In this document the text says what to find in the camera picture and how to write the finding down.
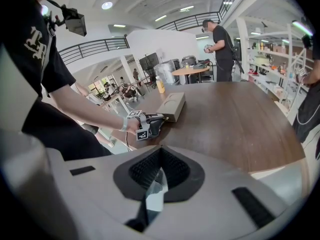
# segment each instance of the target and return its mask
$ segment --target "black shorts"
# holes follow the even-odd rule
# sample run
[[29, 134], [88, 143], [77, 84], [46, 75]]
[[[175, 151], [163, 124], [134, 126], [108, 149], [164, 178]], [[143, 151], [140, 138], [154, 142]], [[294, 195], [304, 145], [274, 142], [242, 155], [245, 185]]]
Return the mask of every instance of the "black shorts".
[[93, 126], [91, 124], [87, 124], [87, 123], [84, 123], [83, 125], [81, 125], [85, 130], [89, 131], [90, 133], [92, 133], [93, 135], [96, 135], [98, 130], [99, 130], [99, 127], [98, 126]]

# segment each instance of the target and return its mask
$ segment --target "wooden table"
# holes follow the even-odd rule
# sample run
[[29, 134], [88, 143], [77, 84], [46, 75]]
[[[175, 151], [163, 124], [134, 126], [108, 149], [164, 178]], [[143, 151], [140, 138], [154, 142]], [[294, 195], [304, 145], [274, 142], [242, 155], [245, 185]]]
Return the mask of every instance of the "wooden table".
[[173, 71], [172, 75], [184, 76], [185, 77], [185, 84], [188, 85], [189, 84], [189, 75], [199, 74], [199, 82], [202, 83], [201, 73], [208, 71], [209, 69], [210, 69], [209, 66], [202, 68], [202, 69], [193, 69], [191, 67], [189, 67], [189, 68], [183, 67], [183, 68], [177, 69], [176, 71]]
[[[296, 134], [281, 110], [251, 82], [196, 83], [153, 91], [137, 107], [155, 113], [170, 93], [184, 92], [176, 123], [165, 122], [158, 138], [136, 141], [133, 149], [170, 145], [225, 160], [245, 172], [273, 170], [305, 158]], [[125, 142], [125, 132], [112, 136]]]

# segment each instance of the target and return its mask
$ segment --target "white wall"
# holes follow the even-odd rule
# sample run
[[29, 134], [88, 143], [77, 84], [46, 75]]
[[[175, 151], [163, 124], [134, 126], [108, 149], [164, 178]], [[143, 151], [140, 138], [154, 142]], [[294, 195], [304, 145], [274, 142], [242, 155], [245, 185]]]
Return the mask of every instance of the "white wall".
[[[127, 36], [134, 60], [139, 61], [145, 54], [157, 52], [158, 60], [163, 61], [181, 59], [193, 55], [199, 58], [196, 36], [194, 34], [160, 29], [136, 30]], [[140, 76], [144, 76], [138, 64]]]
[[189, 28], [189, 29], [183, 30], [183, 31], [181, 31], [181, 32], [190, 33], [190, 34], [195, 34], [195, 35], [203, 34], [203, 32], [202, 32], [202, 26], [197, 26], [197, 27]]

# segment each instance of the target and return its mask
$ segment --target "hand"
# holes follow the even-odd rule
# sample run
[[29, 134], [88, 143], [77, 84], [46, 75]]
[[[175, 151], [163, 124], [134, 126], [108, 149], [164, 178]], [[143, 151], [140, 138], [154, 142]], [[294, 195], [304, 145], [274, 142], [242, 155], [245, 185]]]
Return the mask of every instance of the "hand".
[[136, 135], [136, 130], [139, 129], [139, 125], [140, 125], [140, 121], [138, 119], [136, 119], [136, 118], [129, 119], [126, 131], [128, 133]]

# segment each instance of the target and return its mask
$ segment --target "cable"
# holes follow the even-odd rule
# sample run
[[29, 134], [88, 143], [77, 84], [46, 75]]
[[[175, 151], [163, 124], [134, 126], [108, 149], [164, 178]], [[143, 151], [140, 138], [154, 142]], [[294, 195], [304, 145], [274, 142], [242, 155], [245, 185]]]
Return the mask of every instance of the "cable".
[[125, 145], [126, 145], [126, 149], [128, 150], [128, 152], [130, 152], [130, 148], [129, 148], [129, 143], [128, 143], [128, 132], [125, 132]]
[[306, 125], [307, 123], [309, 123], [309, 122], [311, 121], [311, 119], [314, 118], [314, 116], [315, 116], [315, 114], [317, 113], [317, 111], [318, 111], [319, 108], [320, 108], [320, 104], [319, 104], [319, 106], [316, 108], [316, 110], [315, 110], [315, 112], [313, 113], [313, 115], [311, 116], [311, 118], [310, 118], [307, 122], [305, 122], [305, 123], [301, 123], [301, 122], [300, 122], [300, 120], [299, 120], [299, 109], [298, 109], [298, 112], [297, 112], [297, 114], [296, 114], [296, 119], [297, 119], [298, 123], [299, 123], [300, 125], [302, 125], [302, 126], [304, 126], [304, 125]]

